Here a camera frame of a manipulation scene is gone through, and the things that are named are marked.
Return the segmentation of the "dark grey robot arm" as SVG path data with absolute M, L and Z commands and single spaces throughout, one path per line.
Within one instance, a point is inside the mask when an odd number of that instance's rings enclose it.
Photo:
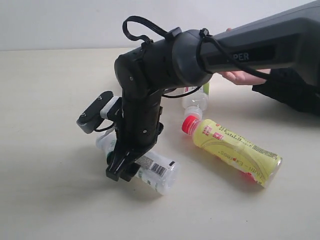
M 165 31 L 149 20 L 130 16 L 162 36 L 122 30 L 139 48 L 114 62 L 122 88 L 114 118 L 117 142 L 107 159 L 106 176 L 131 180 L 135 161 L 150 150 L 162 131 L 161 99 L 166 90 L 200 87 L 213 74 L 241 70 L 265 80 L 255 90 L 306 113 L 320 112 L 320 3 L 313 2 L 210 35 L 207 29 Z

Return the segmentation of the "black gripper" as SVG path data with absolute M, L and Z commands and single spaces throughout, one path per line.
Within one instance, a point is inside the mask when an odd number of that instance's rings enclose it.
M 117 142 L 107 157 L 106 176 L 113 181 L 130 182 L 140 168 L 144 168 L 146 156 L 133 161 L 130 152 L 146 153 L 157 142 L 162 113 L 163 90 L 148 91 L 145 95 L 132 95 L 122 90 L 122 119 L 117 127 Z

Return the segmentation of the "person's open hand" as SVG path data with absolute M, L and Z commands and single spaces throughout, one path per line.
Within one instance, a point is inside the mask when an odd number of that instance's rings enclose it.
M 265 79 L 256 77 L 244 71 L 224 71 L 219 72 L 219 74 L 227 79 L 228 81 L 234 83 L 235 85 L 245 85 L 245 86 L 254 86 L 262 85 L 266 82 Z

